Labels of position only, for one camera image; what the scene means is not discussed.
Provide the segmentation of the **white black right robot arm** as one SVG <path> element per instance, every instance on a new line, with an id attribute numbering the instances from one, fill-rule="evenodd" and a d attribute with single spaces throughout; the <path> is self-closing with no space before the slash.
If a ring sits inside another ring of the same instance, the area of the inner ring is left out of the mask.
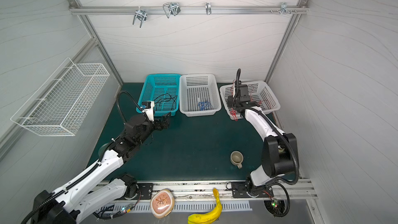
<path id="1" fill-rule="evenodd" d="M 299 180 L 300 167 L 295 136 L 271 122 L 262 112 L 260 104 L 251 100 L 246 84 L 236 79 L 232 88 L 227 106 L 248 121 L 263 141 L 261 165 L 250 173 L 249 181 L 255 187 L 278 182 L 295 185 Z"/>

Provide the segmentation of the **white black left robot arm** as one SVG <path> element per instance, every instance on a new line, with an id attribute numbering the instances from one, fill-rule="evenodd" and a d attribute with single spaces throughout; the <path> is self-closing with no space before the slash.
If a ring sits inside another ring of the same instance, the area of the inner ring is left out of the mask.
<path id="1" fill-rule="evenodd" d="M 134 195 L 136 180 L 123 175 L 101 189 L 94 190 L 104 178 L 127 163 L 153 131 L 167 129 L 171 114 L 150 120 L 143 113 L 124 124 L 122 133 L 111 141 L 99 158 L 72 180 L 52 192 L 46 190 L 34 199 L 32 211 L 22 223 L 79 224 L 112 200 Z"/>

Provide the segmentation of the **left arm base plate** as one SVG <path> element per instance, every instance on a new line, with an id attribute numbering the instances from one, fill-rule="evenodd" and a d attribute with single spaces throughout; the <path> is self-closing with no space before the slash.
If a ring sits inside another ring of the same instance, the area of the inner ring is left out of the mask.
<path id="1" fill-rule="evenodd" d="M 150 200 L 152 198 L 153 183 L 135 183 L 127 187 L 123 196 L 125 200 Z"/>

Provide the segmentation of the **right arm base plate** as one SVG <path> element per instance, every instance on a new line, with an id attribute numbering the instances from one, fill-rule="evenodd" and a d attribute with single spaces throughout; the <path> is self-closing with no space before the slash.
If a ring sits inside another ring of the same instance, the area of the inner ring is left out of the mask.
<path id="1" fill-rule="evenodd" d="M 249 181 L 228 181 L 226 189 L 232 192 L 232 198 L 268 198 L 274 197 L 273 190 L 270 187 L 255 186 Z"/>

